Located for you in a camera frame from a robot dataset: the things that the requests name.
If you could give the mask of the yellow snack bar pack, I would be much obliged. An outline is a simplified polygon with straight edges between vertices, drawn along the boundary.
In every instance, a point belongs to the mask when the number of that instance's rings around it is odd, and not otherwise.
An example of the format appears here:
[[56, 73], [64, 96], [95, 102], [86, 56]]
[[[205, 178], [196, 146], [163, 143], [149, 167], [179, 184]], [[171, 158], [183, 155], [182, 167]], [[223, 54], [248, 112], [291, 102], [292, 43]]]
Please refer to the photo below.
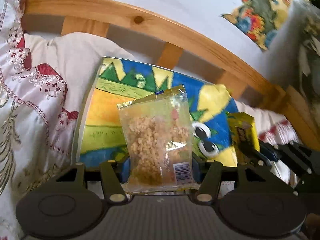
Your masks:
[[252, 151], [260, 151], [254, 118], [244, 112], [227, 113], [227, 121], [238, 165], [249, 163]]

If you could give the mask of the clear bag of puffed snack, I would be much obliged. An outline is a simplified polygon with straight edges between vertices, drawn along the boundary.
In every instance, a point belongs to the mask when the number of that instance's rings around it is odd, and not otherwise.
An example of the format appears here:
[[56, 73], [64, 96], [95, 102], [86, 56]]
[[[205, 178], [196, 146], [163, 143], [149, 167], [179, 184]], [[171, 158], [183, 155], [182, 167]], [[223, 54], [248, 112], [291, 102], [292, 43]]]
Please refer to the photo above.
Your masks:
[[183, 85], [117, 105], [127, 150], [128, 193], [195, 189], [193, 127]]

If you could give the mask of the tray with dinosaur painting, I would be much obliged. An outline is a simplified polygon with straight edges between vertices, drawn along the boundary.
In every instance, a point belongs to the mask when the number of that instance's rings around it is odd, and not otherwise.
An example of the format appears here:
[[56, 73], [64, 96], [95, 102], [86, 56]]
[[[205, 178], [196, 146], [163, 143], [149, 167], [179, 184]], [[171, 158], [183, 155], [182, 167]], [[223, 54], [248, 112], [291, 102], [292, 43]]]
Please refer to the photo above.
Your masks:
[[238, 108], [224, 85], [214, 85], [173, 70], [132, 60], [104, 57], [88, 94], [74, 138], [76, 160], [96, 167], [127, 153], [121, 124], [124, 113], [190, 118], [196, 131], [194, 153], [225, 166], [237, 165], [227, 122]]

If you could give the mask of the white floral embroidered blanket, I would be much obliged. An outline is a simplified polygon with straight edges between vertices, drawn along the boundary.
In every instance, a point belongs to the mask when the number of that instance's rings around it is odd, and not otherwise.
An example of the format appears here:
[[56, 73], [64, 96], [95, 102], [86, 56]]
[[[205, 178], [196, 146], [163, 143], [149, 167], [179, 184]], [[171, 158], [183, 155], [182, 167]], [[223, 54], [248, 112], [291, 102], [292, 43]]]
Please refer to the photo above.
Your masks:
[[61, 75], [31, 63], [24, 3], [1, 0], [1, 239], [24, 236], [16, 205], [69, 164], [78, 116], [64, 108], [68, 88]]

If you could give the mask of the white pillow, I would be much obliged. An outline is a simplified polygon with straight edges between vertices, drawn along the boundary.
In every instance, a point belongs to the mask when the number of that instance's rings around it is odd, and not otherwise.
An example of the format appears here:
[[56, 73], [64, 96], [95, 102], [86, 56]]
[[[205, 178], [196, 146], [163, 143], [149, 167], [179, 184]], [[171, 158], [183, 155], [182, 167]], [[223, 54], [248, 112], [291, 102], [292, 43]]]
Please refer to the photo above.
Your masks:
[[46, 40], [24, 35], [33, 66], [48, 64], [67, 85], [64, 109], [79, 111], [86, 90], [91, 87], [103, 57], [134, 60], [134, 56], [111, 40], [87, 33], [70, 33]]

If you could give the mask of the wooden bed headboard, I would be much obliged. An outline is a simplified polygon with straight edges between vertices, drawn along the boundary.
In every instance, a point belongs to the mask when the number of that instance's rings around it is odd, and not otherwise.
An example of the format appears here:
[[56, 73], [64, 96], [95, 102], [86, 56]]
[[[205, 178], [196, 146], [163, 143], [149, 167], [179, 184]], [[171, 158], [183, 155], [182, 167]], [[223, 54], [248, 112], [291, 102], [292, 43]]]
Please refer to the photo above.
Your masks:
[[165, 45], [157, 65], [172, 69], [186, 50], [221, 68], [217, 83], [239, 99], [251, 87], [263, 95], [260, 108], [287, 117], [306, 146], [319, 149], [319, 133], [311, 123], [306, 102], [292, 87], [283, 90], [210, 38], [148, 10], [112, 0], [27, 0], [25, 14], [62, 16], [61, 35], [83, 32], [101, 37], [116, 25], [159, 38]]

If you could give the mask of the landscape painting on wall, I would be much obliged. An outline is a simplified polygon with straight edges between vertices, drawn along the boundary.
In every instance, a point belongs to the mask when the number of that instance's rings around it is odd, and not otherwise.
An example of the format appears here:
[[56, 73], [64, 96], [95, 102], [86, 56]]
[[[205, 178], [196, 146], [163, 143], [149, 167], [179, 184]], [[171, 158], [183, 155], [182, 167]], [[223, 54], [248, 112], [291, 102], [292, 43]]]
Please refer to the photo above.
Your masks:
[[287, 20], [292, 1], [241, 0], [239, 7], [221, 16], [266, 51]]

